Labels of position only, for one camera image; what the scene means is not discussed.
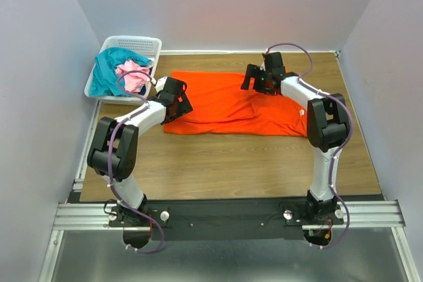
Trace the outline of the orange t shirt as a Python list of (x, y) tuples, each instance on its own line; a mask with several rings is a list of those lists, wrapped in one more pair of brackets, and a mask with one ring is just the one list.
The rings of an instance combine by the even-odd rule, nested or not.
[(282, 95), (242, 90), (241, 73), (173, 71), (172, 77), (187, 84), (193, 111), (166, 123), (166, 133), (307, 136), (304, 107)]

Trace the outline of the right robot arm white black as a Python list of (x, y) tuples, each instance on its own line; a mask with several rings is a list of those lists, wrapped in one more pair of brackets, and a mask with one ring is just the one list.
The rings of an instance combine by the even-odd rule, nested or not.
[(279, 52), (264, 53), (262, 65), (247, 65), (242, 90), (288, 97), (307, 109), (307, 138), (315, 150), (313, 181), (307, 192), (305, 218), (320, 223), (336, 211), (339, 156), (352, 136), (352, 117), (342, 94), (329, 94), (286, 71)]

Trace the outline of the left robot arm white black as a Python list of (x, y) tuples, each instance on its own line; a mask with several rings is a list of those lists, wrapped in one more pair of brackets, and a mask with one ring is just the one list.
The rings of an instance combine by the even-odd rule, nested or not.
[(133, 226), (151, 217), (147, 197), (137, 185), (134, 167), (139, 137), (156, 125), (164, 125), (193, 111), (186, 95), (188, 85), (172, 77), (154, 82), (156, 95), (142, 98), (135, 110), (98, 122), (87, 155), (87, 165), (106, 180), (124, 218)]

